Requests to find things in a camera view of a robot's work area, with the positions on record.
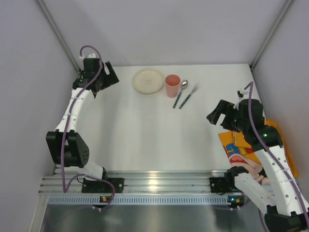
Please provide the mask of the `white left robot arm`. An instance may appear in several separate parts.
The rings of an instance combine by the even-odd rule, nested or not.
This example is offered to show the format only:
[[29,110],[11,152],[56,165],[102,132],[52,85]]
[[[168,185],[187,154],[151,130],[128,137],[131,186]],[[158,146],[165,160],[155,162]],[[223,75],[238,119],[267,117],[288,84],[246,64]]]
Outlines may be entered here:
[[84,68],[72,84],[71,97],[61,122],[54,131],[46,134],[46,142],[54,164],[61,167],[62,187],[68,192],[72,180],[65,181],[66,168],[73,168],[83,178],[87,193],[114,193],[107,171],[90,160],[90,150],[79,131],[83,127],[86,112],[97,94],[119,82],[112,64],[102,62],[93,54],[83,59]]

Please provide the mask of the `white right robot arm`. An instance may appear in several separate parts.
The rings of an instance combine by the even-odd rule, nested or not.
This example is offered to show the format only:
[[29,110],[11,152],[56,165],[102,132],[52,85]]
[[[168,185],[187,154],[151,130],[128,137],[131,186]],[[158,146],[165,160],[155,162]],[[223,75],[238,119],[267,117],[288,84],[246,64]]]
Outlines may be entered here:
[[309,228],[309,203],[300,192],[285,155],[278,130],[265,123],[259,100],[244,99],[237,105],[220,100],[207,120],[215,125],[224,115],[221,126],[241,132],[262,164],[272,187],[269,193],[244,167],[225,172],[226,183],[238,189],[258,207],[270,232],[300,232]]

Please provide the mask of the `cream round plate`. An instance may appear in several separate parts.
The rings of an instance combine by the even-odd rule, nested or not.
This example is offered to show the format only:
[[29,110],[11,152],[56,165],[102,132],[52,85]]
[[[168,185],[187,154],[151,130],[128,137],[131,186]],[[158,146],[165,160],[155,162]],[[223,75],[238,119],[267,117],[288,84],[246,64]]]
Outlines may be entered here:
[[142,69],[132,78],[132,85],[136,91],[142,94],[152,94],[159,91],[165,81],[161,71],[156,69]]

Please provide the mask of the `spoon with teal handle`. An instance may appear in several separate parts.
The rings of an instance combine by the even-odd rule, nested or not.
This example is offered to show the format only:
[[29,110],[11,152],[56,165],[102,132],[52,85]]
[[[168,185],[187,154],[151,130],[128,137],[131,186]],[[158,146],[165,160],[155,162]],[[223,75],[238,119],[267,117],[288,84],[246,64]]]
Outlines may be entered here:
[[173,105],[173,109],[176,108],[177,103],[178,103],[178,101],[179,101],[179,99],[180,99],[180,97],[181,97],[181,95],[182,95],[182,91],[183,91],[184,89],[186,89],[187,87],[188,87],[188,80],[185,79],[185,80],[183,80],[182,83],[181,83],[180,91],[179,91],[178,96],[177,96],[177,98],[176,98],[176,101],[175,101],[175,103],[174,103],[174,105]]

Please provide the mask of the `fork with teal handle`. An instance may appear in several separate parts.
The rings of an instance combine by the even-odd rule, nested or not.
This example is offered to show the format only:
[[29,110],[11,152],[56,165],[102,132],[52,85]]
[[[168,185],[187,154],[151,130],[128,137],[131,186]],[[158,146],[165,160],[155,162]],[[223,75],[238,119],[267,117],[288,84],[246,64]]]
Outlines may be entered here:
[[190,97],[198,90],[199,88],[199,84],[195,84],[195,86],[193,87],[192,91],[190,92],[190,94],[185,98],[185,100],[181,103],[181,105],[179,106],[179,109],[182,109],[184,107],[184,105],[188,102],[188,100],[190,99]]

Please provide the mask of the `pink plastic cup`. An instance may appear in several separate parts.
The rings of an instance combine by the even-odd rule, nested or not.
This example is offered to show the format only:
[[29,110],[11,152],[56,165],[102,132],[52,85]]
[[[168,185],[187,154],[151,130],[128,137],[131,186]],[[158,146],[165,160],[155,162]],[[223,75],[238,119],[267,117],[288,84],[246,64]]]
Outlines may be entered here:
[[165,79],[167,96],[175,98],[178,94],[181,79],[175,74],[168,75]]

